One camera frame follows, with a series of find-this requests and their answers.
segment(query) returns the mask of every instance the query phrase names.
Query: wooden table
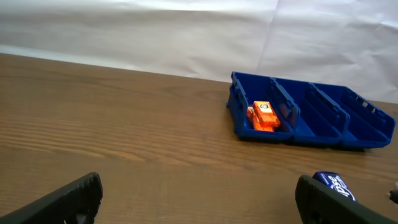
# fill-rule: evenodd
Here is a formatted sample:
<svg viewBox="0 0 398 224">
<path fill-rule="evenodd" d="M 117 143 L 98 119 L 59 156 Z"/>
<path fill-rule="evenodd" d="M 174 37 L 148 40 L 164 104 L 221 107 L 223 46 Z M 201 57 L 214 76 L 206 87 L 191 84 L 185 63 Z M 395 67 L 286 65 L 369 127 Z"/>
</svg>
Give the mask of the wooden table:
<svg viewBox="0 0 398 224">
<path fill-rule="evenodd" d="M 330 170 L 398 221 L 396 134 L 366 152 L 238 141 L 228 86 L 1 55 L 0 215 L 96 171 L 96 223 L 301 223 L 298 178 Z"/>
</svg>

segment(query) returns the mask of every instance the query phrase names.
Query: blue can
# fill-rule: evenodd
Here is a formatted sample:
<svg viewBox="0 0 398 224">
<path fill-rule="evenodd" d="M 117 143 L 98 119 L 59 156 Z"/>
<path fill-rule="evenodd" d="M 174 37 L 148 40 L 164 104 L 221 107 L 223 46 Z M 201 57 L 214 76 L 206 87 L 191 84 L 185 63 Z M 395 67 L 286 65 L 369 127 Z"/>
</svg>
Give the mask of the blue can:
<svg viewBox="0 0 398 224">
<path fill-rule="evenodd" d="M 318 171 L 313 175 L 312 178 L 339 192 L 341 195 L 350 198 L 352 201 L 357 202 L 353 193 L 351 193 L 347 185 L 337 173 Z"/>
</svg>

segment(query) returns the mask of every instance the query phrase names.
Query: orange object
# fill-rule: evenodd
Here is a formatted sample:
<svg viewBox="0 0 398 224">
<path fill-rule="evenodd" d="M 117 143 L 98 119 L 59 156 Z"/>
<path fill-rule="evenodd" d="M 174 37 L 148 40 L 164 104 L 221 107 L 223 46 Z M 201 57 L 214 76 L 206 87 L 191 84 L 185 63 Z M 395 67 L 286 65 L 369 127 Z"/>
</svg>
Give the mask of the orange object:
<svg viewBox="0 0 398 224">
<path fill-rule="evenodd" d="M 274 128 L 272 127 L 263 127 L 259 121 L 259 118 L 256 116 L 253 107 L 249 106 L 247 111 L 247 116 L 250 122 L 253 124 L 253 128 L 259 131 L 272 131 L 274 132 Z"/>
<path fill-rule="evenodd" d="M 257 115 L 262 127 L 279 127 L 280 121 L 268 101 L 255 101 L 254 114 Z"/>
</svg>

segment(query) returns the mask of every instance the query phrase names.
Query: blue storage bin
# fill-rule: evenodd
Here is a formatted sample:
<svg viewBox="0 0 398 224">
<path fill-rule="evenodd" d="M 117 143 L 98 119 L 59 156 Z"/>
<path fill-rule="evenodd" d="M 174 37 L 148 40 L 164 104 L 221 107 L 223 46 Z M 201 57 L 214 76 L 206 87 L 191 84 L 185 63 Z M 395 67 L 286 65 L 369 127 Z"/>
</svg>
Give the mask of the blue storage bin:
<svg viewBox="0 0 398 224">
<path fill-rule="evenodd" d="M 345 86 L 233 72 L 228 107 L 241 139 L 343 147 L 383 147 L 395 120 Z M 274 132 L 257 131 L 246 117 L 254 101 L 269 101 L 280 119 Z"/>
<path fill-rule="evenodd" d="M 394 118 L 385 114 L 345 86 L 315 84 L 349 114 L 348 128 L 343 133 L 347 147 L 384 147 L 391 142 L 396 125 Z"/>
<path fill-rule="evenodd" d="M 285 90 L 270 77 L 232 73 L 228 108 L 234 120 L 234 131 L 241 139 L 254 138 L 268 141 L 290 139 L 298 112 L 297 105 Z M 246 116 L 248 106 L 254 101 L 269 101 L 280 119 L 280 126 L 274 132 L 253 129 Z"/>
<path fill-rule="evenodd" d="M 314 84 L 276 78 L 300 108 L 294 126 L 296 142 L 338 144 L 349 116 Z"/>
</svg>

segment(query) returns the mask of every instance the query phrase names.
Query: white sheet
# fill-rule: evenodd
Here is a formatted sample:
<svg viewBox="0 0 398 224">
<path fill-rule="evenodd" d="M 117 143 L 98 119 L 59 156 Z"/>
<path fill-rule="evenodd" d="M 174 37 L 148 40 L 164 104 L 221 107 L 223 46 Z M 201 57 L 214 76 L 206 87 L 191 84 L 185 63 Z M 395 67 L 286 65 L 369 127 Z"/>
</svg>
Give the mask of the white sheet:
<svg viewBox="0 0 398 224">
<path fill-rule="evenodd" d="M 226 82 L 261 73 L 398 103 L 397 21 L 393 0 L 13 0 L 0 3 L 0 52 Z"/>
</svg>

